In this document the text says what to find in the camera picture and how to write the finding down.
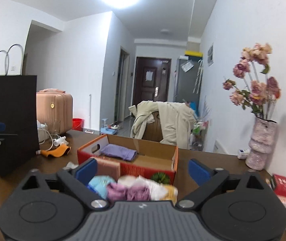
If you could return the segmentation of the light blue plush toy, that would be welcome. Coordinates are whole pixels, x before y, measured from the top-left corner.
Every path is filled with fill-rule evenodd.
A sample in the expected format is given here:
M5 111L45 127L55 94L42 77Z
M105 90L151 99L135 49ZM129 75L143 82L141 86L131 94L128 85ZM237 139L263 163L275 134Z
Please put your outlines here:
M95 187L98 192L98 195L103 199L107 197L107 186L116 181L110 176L95 176L93 177L88 184Z

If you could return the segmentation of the grey refrigerator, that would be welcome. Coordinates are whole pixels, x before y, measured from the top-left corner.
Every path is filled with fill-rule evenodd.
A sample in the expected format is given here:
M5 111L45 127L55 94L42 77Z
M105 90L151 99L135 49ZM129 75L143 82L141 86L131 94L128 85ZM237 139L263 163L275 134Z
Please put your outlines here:
M181 55L177 59L176 77L174 81L174 102L199 101L200 66L202 57Z

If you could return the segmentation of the white foam block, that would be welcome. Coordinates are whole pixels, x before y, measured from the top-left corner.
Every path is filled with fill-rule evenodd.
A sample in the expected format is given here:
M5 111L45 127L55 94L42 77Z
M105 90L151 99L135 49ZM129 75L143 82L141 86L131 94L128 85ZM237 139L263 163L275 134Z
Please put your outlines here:
M117 183L124 187L130 188L136 183L136 181L137 177L132 175L124 175L118 179Z

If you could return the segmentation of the red and black box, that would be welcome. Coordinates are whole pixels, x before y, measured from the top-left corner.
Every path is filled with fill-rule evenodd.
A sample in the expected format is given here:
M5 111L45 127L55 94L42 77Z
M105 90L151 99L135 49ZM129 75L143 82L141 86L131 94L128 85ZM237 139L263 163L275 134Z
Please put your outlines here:
M279 196L286 197L286 177L273 174L271 180L273 191Z

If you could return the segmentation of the yellow plush toy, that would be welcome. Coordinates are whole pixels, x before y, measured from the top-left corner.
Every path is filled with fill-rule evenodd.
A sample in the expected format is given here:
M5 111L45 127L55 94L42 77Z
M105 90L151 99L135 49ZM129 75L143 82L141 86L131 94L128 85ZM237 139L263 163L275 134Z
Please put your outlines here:
M163 184L163 187L166 188L167 194L162 198L162 200L172 201L172 204L175 206L178 197L178 189L169 184Z

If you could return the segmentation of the black paper shopping bag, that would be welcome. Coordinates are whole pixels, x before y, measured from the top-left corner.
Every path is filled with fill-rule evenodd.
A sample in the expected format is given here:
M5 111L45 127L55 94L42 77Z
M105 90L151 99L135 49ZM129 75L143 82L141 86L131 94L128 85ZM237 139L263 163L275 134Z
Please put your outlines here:
M36 124L36 76L9 75L9 50L4 50L5 74L0 75L0 133L18 134L7 138L0 150L0 176L12 173L40 149Z

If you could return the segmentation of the mauve satin scrunchie cloth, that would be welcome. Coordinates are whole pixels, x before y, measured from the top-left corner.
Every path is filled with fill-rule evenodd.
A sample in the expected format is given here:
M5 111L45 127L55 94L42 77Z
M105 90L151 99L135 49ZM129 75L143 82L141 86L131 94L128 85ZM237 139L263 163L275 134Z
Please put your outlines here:
M107 185L106 189L106 196L111 202L150 200L150 190L146 186L126 187L118 183L110 183Z

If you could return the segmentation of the chair with cream coat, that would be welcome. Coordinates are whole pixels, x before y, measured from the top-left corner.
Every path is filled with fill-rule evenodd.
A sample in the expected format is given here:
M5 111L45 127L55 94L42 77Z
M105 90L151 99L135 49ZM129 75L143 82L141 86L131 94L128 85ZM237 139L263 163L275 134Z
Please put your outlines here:
M180 149L189 148L190 134L196 122L192 108L185 103L142 101L137 106L130 106L129 111L135 120L130 137L142 139L148 124L153 123L152 113L158 112L160 118L162 144L176 145Z

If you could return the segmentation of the pink scrubbing sponge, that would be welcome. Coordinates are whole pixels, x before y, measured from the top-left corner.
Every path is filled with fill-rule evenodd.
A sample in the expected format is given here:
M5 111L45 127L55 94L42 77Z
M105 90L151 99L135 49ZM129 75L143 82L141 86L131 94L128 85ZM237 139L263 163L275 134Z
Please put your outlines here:
M118 181L121 176L121 164L112 160L94 157L97 162L96 176L109 176L114 181Z

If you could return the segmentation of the pink hard-shell suitcase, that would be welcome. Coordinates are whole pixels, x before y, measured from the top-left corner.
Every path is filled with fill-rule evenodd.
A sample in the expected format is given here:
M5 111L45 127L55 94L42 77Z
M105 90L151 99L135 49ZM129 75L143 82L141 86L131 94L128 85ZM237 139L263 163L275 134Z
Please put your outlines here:
M53 134L64 134L73 126L73 97L58 89L36 93L36 117Z

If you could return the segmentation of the white tissue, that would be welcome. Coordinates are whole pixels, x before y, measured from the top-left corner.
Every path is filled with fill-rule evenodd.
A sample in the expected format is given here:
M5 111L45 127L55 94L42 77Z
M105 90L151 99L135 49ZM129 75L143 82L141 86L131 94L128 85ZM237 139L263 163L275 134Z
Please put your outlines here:
M168 190L164 186L142 176L136 178L134 185L147 187L150 190L150 198L152 201L160 201L168 194Z

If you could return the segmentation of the lavender fabric sachet pillow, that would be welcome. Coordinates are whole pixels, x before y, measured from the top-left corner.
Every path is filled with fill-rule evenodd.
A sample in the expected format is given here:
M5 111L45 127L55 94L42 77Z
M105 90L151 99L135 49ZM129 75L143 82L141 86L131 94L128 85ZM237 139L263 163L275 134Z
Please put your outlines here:
M137 152L123 146L108 144L101 149L101 153L108 157L120 158L125 161L132 161Z

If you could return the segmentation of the red cardboard box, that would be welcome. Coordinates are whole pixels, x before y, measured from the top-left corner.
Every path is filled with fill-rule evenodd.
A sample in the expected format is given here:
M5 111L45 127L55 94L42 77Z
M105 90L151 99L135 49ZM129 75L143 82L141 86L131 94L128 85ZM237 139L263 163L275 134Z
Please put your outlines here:
M131 160L124 157L108 156L104 147L116 145L131 150ZM155 178L160 174L159 181L173 184L178 169L178 147L155 141L125 138L113 135L102 135L84 144L77 150L78 163L82 164L89 158L98 158L120 163L120 175L143 176Z

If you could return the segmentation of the blue tissue pack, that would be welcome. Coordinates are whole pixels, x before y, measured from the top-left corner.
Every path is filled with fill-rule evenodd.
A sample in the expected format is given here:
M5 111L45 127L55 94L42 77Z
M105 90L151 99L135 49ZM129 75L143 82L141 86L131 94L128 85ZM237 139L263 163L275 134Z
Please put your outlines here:
M92 191L92 192L98 194L98 192L97 192L97 190L95 189L95 187L91 186L90 184L87 185L87 188L88 188L90 191Z

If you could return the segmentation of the red plastic bucket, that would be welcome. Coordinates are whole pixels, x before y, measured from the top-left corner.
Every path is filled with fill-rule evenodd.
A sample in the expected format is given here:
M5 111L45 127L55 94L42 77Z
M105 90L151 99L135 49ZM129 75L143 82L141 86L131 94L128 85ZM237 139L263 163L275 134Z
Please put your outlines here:
M82 131L84 126L84 119L81 118L73 118L72 119L72 129L76 131Z

